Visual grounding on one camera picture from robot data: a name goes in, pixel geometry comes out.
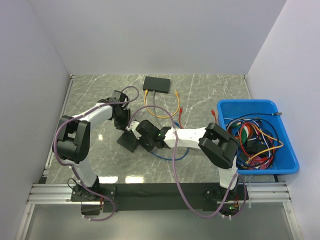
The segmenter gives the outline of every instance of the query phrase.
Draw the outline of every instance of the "white panel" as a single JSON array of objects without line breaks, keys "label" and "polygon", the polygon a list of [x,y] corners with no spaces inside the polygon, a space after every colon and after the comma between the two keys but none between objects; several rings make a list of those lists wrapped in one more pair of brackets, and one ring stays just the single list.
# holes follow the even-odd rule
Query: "white panel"
[{"label": "white panel", "polygon": [[246,74],[286,0],[29,0],[72,74]]},{"label": "white panel", "polygon": [[14,239],[41,177],[70,76],[26,0],[0,7],[0,233]]},{"label": "white panel", "polygon": [[283,176],[306,240],[320,239],[320,1],[288,0],[248,73],[250,95],[277,104],[300,163]]}]

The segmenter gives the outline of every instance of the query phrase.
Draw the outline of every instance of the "yellow cable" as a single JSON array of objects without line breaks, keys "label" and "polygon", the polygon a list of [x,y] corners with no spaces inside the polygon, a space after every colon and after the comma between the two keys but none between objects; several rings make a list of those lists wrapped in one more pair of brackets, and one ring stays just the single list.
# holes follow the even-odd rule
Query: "yellow cable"
[{"label": "yellow cable", "polygon": [[[179,109],[180,109],[180,98],[179,98],[179,94],[178,94],[177,90],[175,90],[174,93],[175,93],[175,95],[176,95],[176,98],[178,99],[178,107],[177,107],[176,111],[175,111],[173,114],[171,114],[171,116],[176,115],[177,112],[178,112]],[[144,101],[144,105],[145,105],[145,106],[148,105],[148,104],[147,104],[147,95],[148,95],[148,89],[146,89],[145,92],[144,92],[143,101]],[[148,110],[149,113],[151,113],[153,116],[156,116],[157,118],[160,118],[160,119],[167,119],[167,118],[169,118],[169,116],[158,116],[158,115],[155,115],[152,111],[150,111],[150,109],[149,109],[148,107],[147,107],[146,109]]]},{"label": "yellow cable", "polygon": [[[265,134],[265,133],[264,133],[263,131],[261,131],[261,129],[258,128],[256,125],[253,125],[253,126],[254,126],[260,133],[262,133],[263,135],[265,135],[267,138],[278,141],[277,139],[273,138],[272,136],[269,136],[269,135]],[[281,143],[281,145],[279,145],[279,146],[274,146],[274,147],[270,147],[270,148],[268,148],[268,149],[265,149],[265,150],[263,150],[263,151],[261,151],[261,152],[258,152],[258,153],[255,154],[255,155],[249,157],[248,160],[246,161],[246,163],[249,164],[252,159],[254,159],[256,156],[258,156],[258,155],[260,155],[260,154],[263,154],[263,153],[265,153],[265,152],[267,152],[267,151],[269,151],[269,150],[279,149],[279,148],[282,148],[282,147],[284,146],[284,143],[283,143],[282,141],[279,140],[279,143]]]}]

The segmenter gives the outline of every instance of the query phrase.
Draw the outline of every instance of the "blue plastic bin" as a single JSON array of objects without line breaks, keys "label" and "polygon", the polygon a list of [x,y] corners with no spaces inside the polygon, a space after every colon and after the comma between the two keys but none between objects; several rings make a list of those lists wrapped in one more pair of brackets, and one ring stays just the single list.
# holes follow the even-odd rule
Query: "blue plastic bin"
[{"label": "blue plastic bin", "polygon": [[[225,99],[217,104],[218,124],[226,129],[226,124],[231,120],[245,114],[262,113],[273,114],[278,112],[277,106],[273,101],[263,99]],[[299,170],[299,163],[296,154],[291,146],[284,124],[280,115],[250,115],[248,118],[259,117],[269,121],[275,128],[279,140],[284,146],[279,148],[275,154],[272,167],[268,169],[238,170],[242,175],[261,175],[261,174],[294,174]],[[263,127],[273,134],[273,129],[263,123]]]}]

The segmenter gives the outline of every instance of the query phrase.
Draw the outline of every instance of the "blue cable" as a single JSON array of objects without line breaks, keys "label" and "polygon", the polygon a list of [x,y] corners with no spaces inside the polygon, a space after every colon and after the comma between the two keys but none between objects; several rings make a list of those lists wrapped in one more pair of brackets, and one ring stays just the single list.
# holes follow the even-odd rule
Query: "blue cable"
[{"label": "blue cable", "polygon": [[[178,128],[180,128],[179,123],[177,123],[177,122],[175,121],[174,124],[175,124]],[[163,156],[159,156],[159,155],[155,154],[153,151],[151,151],[150,153],[151,153],[152,155],[156,156],[157,158],[160,158],[160,159],[163,159],[163,160],[167,160],[167,161],[172,161],[172,158],[166,158],[166,157],[163,157]],[[189,148],[187,148],[186,151],[185,151],[185,153],[183,154],[183,156],[177,158],[176,161],[183,159],[185,156],[188,155],[188,153],[189,153]]]}]

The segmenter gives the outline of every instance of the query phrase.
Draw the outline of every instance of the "red cable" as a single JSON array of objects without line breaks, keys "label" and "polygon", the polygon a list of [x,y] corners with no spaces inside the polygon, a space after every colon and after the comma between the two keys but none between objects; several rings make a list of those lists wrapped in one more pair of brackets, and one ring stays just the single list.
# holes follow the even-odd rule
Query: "red cable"
[{"label": "red cable", "polygon": [[212,113],[212,115],[214,116],[214,122],[215,122],[215,124],[217,124],[216,113],[215,113],[215,111],[214,111],[213,109],[211,110],[211,113]]},{"label": "red cable", "polygon": [[181,129],[184,129],[184,127],[183,127],[182,124],[181,124],[181,114],[182,114],[182,111],[183,111],[183,110],[184,110],[184,109],[183,109],[182,107],[180,107],[179,116],[178,116],[178,123],[179,123]]}]

